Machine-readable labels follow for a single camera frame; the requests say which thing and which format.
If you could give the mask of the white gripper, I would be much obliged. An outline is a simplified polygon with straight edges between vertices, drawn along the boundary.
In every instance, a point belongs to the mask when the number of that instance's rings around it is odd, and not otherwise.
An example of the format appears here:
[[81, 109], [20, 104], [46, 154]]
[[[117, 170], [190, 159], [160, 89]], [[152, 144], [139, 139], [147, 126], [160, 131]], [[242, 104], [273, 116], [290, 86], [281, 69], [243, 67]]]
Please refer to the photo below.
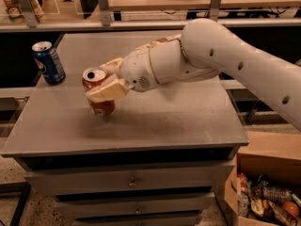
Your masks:
[[210, 67], [197, 68], [188, 62], [181, 39], [153, 48], [132, 51], [101, 65], [109, 76], [86, 97], [93, 103], [122, 99], [129, 91], [144, 92], [169, 82], [195, 82], [212, 79], [218, 72]]

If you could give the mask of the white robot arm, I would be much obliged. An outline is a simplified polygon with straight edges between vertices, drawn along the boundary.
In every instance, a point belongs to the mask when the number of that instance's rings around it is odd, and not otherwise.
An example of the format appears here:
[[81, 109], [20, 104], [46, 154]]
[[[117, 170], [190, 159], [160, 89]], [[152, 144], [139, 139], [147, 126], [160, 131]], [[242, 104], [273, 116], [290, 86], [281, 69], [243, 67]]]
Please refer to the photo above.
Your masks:
[[181, 33], [144, 44], [101, 68], [109, 77], [86, 93], [94, 103], [121, 99], [131, 89], [144, 92], [225, 73], [301, 129], [301, 67], [253, 47], [213, 20], [193, 20]]

